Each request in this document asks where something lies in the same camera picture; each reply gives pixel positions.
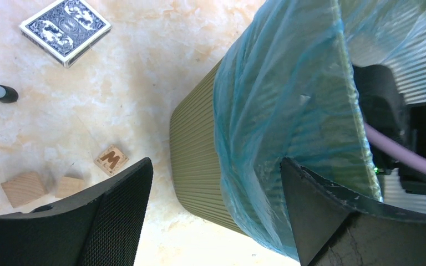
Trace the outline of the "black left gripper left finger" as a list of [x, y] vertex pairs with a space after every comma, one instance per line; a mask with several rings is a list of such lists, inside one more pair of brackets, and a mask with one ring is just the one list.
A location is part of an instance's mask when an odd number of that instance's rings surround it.
[[151, 159], [29, 213], [0, 215], [0, 265], [133, 265]]

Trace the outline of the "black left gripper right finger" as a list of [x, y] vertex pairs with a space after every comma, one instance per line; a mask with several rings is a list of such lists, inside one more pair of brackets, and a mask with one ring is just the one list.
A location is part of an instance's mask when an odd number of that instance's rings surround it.
[[366, 197], [290, 158], [280, 173], [301, 265], [426, 265], [426, 214]]

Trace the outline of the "green ribbed trash bin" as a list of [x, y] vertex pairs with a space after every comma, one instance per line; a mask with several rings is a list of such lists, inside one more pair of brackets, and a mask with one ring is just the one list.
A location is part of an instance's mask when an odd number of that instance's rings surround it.
[[237, 233], [221, 194], [215, 150], [212, 95], [216, 64], [174, 109], [170, 118], [170, 159], [180, 204], [191, 214]]

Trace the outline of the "blue plastic trash bag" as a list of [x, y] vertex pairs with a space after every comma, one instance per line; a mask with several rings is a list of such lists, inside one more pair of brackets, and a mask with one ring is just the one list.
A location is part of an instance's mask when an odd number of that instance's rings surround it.
[[426, 182], [376, 173], [353, 67], [382, 65], [426, 103], [426, 1], [267, 1], [213, 92], [221, 191], [236, 224], [299, 261], [280, 164], [290, 158], [384, 204], [426, 214]]

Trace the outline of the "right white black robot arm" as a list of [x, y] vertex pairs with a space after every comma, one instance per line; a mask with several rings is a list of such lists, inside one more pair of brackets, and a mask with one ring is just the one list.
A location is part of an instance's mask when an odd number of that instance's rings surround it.
[[426, 103], [407, 104], [386, 66], [354, 66], [353, 80], [376, 173], [426, 182]]

